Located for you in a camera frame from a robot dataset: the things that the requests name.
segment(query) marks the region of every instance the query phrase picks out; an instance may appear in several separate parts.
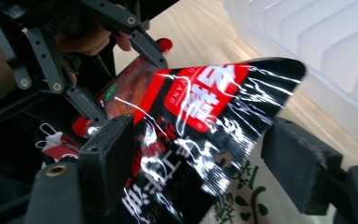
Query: snack bag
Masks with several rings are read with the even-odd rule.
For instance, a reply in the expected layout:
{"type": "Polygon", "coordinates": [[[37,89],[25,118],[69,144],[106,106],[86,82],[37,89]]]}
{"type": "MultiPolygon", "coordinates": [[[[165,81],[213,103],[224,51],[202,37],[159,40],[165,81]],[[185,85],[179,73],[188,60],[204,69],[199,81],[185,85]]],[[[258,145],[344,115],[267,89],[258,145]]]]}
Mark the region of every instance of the snack bag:
{"type": "Polygon", "coordinates": [[[200,223],[305,71],[298,61],[268,58],[158,70],[131,84],[140,87],[132,98],[106,91],[109,118],[133,111],[141,149],[117,223],[200,223]],[[216,157],[225,152],[231,162],[221,167],[216,157]]]}

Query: bolt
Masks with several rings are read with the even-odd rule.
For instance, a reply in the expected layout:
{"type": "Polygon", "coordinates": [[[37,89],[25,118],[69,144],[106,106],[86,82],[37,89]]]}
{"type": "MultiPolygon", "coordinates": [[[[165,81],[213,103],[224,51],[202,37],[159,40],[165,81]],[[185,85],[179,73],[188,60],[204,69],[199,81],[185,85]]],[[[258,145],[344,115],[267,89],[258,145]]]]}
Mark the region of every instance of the bolt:
{"type": "Polygon", "coordinates": [[[23,78],[22,80],[20,80],[20,84],[23,86],[23,87],[27,87],[30,82],[28,81],[28,79],[26,78],[23,78]]]}
{"type": "Polygon", "coordinates": [[[127,19],[127,22],[128,22],[129,24],[134,24],[134,23],[135,23],[135,18],[129,17],[129,18],[127,19]]]}
{"type": "Polygon", "coordinates": [[[46,171],[46,175],[51,176],[51,177],[57,176],[57,175],[62,175],[63,173],[66,172],[67,169],[68,169],[68,167],[65,165],[57,165],[57,166],[54,166],[54,167],[48,169],[46,171]]]}
{"type": "Polygon", "coordinates": [[[59,84],[59,83],[54,83],[54,85],[53,85],[53,89],[55,90],[55,91],[60,91],[61,90],[61,85],[59,84]]]}

